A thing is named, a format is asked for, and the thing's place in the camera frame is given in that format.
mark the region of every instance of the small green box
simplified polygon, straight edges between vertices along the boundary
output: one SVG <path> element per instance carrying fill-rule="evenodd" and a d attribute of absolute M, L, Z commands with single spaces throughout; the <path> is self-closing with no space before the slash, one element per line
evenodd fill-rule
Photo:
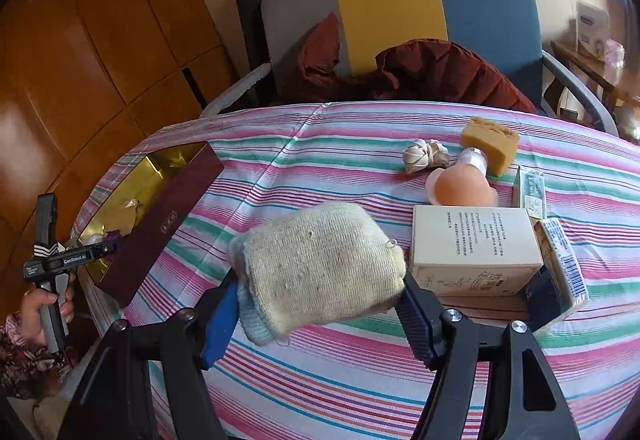
<path fill-rule="evenodd" d="M 546 218 L 545 177 L 541 171 L 518 166 L 513 184 L 513 207 L 523 207 L 534 220 Z"/>

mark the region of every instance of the yellow sponge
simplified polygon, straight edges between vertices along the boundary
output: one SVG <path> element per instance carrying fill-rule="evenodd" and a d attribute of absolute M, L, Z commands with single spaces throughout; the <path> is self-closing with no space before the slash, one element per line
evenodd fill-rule
<path fill-rule="evenodd" d="M 504 125 L 471 117 L 462 130 L 462 147 L 477 147 L 487 158 L 489 175 L 502 176 L 513 162 L 518 150 L 520 136 Z"/>

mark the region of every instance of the yellow backrest panel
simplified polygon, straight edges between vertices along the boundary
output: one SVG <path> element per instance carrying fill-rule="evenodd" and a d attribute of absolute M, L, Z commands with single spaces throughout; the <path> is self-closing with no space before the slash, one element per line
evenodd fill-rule
<path fill-rule="evenodd" d="M 376 69 L 385 48 L 419 38 L 447 39 L 442 0 L 338 0 L 351 74 Z"/>

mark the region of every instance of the wooden side table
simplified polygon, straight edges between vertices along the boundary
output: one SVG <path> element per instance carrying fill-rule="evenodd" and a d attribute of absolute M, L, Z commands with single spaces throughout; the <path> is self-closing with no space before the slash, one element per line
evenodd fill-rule
<path fill-rule="evenodd" d="M 564 43 L 552 41 L 551 49 L 556 59 L 565 67 L 571 69 L 570 65 L 573 63 L 602 86 L 604 91 L 602 104 L 612 115 L 619 100 L 640 106 L 640 98 L 637 97 L 640 96 L 640 72 L 629 68 L 612 69 L 605 67 L 602 61 L 578 54 L 576 50 Z M 545 92 L 546 101 L 556 113 L 558 113 L 558 104 L 563 90 L 564 85 L 558 79 L 555 79 Z"/>

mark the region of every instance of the person's arm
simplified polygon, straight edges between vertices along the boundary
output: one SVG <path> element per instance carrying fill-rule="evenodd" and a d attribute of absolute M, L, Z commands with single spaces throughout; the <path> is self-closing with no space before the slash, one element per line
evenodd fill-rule
<path fill-rule="evenodd" d="M 74 317 L 73 287 L 65 292 L 61 314 L 70 322 Z M 56 296 L 37 289 L 25 294 L 20 312 L 0 322 L 0 392 L 17 398 L 34 398 L 41 393 L 47 373 L 61 369 L 66 362 L 62 353 L 47 353 L 39 309 L 52 305 Z"/>

